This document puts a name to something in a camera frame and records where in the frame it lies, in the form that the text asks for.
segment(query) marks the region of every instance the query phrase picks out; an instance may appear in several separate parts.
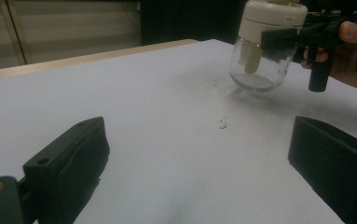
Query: white table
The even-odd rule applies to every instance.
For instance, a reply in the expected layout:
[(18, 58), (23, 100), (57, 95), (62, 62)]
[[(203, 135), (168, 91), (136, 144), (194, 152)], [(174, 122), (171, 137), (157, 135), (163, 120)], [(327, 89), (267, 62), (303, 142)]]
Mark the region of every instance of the white table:
[(236, 86), (215, 40), (0, 78), (0, 175), (103, 116), (110, 161), (76, 223), (342, 223), (289, 164), (295, 116), (357, 137), (357, 90), (307, 90), (291, 64), (269, 93)]

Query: black clamp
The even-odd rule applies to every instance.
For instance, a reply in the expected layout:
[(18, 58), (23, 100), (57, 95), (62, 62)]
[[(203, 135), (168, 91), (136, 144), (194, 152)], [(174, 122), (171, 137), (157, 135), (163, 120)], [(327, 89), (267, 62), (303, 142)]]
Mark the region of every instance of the black clamp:
[(25, 177), (0, 177), (0, 224), (71, 224), (108, 162), (103, 118), (77, 123), (23, 165)]

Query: wall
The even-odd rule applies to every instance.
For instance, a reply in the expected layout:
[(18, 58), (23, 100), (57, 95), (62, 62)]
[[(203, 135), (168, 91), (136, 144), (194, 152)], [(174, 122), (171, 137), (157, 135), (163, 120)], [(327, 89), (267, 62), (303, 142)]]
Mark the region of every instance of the wall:
[(140, 46), (136, 8), (106, 1), (0, 0), (0, 68)]

